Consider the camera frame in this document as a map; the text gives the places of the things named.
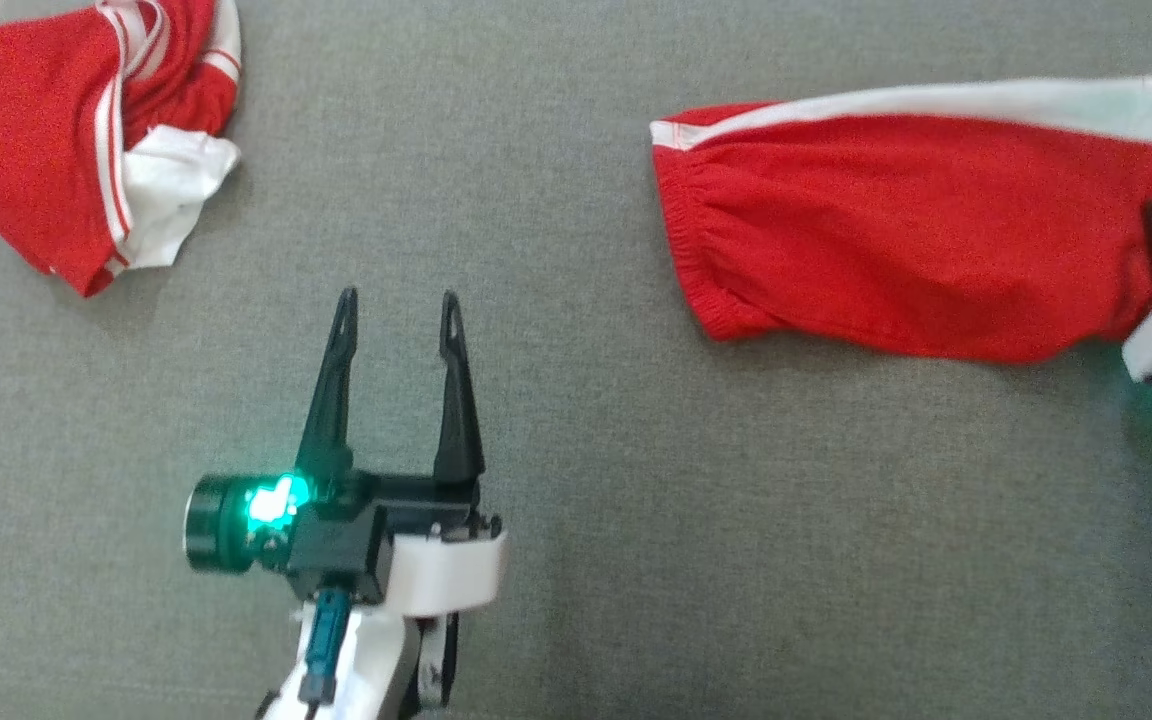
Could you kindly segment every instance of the gray carpet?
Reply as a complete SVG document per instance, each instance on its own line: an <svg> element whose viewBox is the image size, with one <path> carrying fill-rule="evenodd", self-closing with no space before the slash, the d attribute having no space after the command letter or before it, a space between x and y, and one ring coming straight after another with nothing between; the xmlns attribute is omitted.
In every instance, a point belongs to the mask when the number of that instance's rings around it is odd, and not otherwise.
<svg viewBox="0 0 1152 720"><path fill-rule="evenodd" d="M349 283L351 439L381 469L433 457L440 293L465 305L516 548L449 717L1152 717L1152 393L1116 348L710 343L646 135L696 105L1152 73L1152 3L242 18L247 158L175 268L81 301L0 241L0 720L247 719L282 679L291 593L190 574L180 515L204 471L291 461Z"/></svg>

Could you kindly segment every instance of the green led light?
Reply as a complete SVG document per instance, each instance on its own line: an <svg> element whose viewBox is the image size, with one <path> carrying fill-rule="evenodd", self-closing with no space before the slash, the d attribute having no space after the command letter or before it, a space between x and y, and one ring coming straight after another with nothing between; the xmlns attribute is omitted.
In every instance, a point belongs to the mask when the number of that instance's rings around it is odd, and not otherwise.
<svg viewBox="0 0 1152 720"><path fill-rule="evenodd" d="M310 500L310 483L297 475L283 475L273 488L259 487L247 502L247 531L263 526L282 530L296 518L296 509Z"/></svg>

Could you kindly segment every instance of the white fabric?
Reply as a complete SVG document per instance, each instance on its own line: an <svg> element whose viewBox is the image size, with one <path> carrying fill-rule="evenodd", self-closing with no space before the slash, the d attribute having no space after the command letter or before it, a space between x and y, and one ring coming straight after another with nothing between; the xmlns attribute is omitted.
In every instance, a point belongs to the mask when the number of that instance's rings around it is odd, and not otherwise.
<svg viewBox="0 0 1152 720"><path fill-rule="evenodd" d="M712 126L658 120L652 123L652 142L691 150L702 142L746 129L890 114L1003 120L1152 143L1152 76L879 88L767 105Z"/></svg>
<svg viewBox="0 0 1152 720"><path fill-rule="evenodd" d="M128 268L164 268L198 222L202 204L238 164L238 146L206 132L159 126L123 153L132 232L119 243Z"/></svg>
<svg viewBox="0 0 1152 720"><path fill-rule="evenodd" d="M227 74L234 85L238 84L238 63L243 59L242 33L238 31L238 7L233 0L215 3L211 20L211 36L202 61Z"/></svg>

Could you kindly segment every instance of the white stripe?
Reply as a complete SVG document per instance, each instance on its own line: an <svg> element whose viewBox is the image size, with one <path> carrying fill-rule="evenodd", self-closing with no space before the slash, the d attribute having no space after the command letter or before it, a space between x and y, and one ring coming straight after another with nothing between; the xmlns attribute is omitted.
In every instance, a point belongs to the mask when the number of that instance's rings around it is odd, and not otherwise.
<svg viewBox="0 0 1152 720"><path fill-rule="evenodd" d="M154 8L157 20L154 29L150 31L150 40L147 40L146 45L146 51L150 56L147 56L145 63L136 70L136 74L131 76L132 82L141 82L147 77L154 76L154 73L159 73L159 68L162 67L164 59L168 56L168 46L172 44L172 18L168 13L166 13L162 5L157 3L156 0L145 1Z"/></svg>
<svg viewBox="0 0 1152 720"><path fill-rule="evenodd" d="M657 120L654 145L691 150L732 132L829 118L915 114L1002 120L1152 143L1152 77L881 88L767 105L712 126Z"/></svg>
<svg viewBox="0 0 1152 720"><path fill-rule="evenodd" d="M123 225L118 220L114 200L114 179L109 176L109 105L114 101L114 81L111 81L96 103L96 176L100 179L100 197L105 207L105 225L115 242L122 240Z"/></svg>
<svg viewBox="0 0 1152 720"><path fill-rule="evenodd" d="M229 58L225 58L225 55L217 53L207 53L202 61L217 68L220 73L227 74L229 79L234 81L234 85L238 84L238 66L233 63L233 60Z"/></svg>
<svg viewBox="0 0 1152 720"><path fill-rule="evenodd" d="M123 73L127 73L127 68L131 65L132 60L139 56L142 51L145 50L145 18L141 16L141 9L137 9L136 1L134 0L131 3L106 3L106 8L109 9L109 13L114 13L114 15L123 20L122 26L119 26L116 21L114 22L119 31L127 29L127 45L123 46ZM111 15L106 14L106 18L111 18Z"/></svg>
<svg viewBox="0 0 1152 720"><path fill-rule="evenodd" d="M230 58L242 63L243 36L238 26L238 6L234 0L215 0L215 9L211 13L207 50L223 50Z"/></svg>
<svg viewBox="0 0 1152 720"><path fill-rule="evenodd" d="M114 28L119 46L119 73L105 86L100 101L96 105L96 162L97 177L100 179L101 203L105 206L105 222L109 226L109 237L114 243L123 242L123 223L119 221L118 210L123 210L127 220L127 232L131 232L131 210L123 192L123 70L127 68L127 37L123 26L118 22L115 9L100 6L101 15Z"/></svg>

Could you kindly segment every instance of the red cloth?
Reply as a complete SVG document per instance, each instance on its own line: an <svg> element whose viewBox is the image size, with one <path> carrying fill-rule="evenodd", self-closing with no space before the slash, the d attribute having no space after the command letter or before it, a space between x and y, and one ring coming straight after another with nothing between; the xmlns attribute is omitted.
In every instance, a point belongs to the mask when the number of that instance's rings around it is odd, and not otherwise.
<svg viewBox="0 0 1152 720"><path fill-rule="evenodd" d="M1152 306L1152 142L925 114L668 138L752 108L653 127L679 279L714 340L794 329L1032 363L1123 340Z"/></svg>
<svg viewBox="0 0 1152 720"><path fill-rule="evenodd" d="M0 26L0 234L38 272L101 290L132 227L123 150L156 124L223 128L238 60L214 9L128 0Z"/></svg>

